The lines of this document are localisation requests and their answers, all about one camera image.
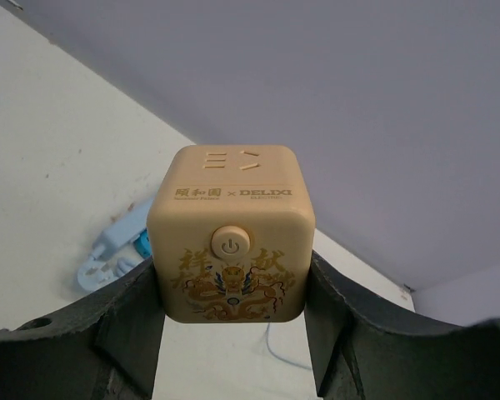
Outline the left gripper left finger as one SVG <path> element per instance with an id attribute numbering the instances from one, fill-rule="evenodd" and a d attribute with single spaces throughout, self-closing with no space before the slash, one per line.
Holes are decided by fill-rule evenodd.
<path id="1" fill-rule="evenodd" d="M 66 307 L 0 329 L 0 399 L 150 399 L 164 318 L 148 259 Z"/>

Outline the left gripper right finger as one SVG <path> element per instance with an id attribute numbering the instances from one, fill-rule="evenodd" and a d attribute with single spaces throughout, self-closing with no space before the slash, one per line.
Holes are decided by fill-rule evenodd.
<path id="1" fill-rule="evenodd" d="M 411 312 L 312 255 L 304 318 L 322 399 L 500 399 L 500 318 Z"/>

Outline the tan cube socket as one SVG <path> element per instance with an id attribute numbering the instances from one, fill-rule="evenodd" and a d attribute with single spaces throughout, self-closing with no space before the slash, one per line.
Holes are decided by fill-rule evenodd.
<path id="1" fill-rule="evenodd" d="M 304 308 L 315 229 L 288 147 L 184 147 L 147 215 L 165 313 L 180 323 L 292 321 Z"/>

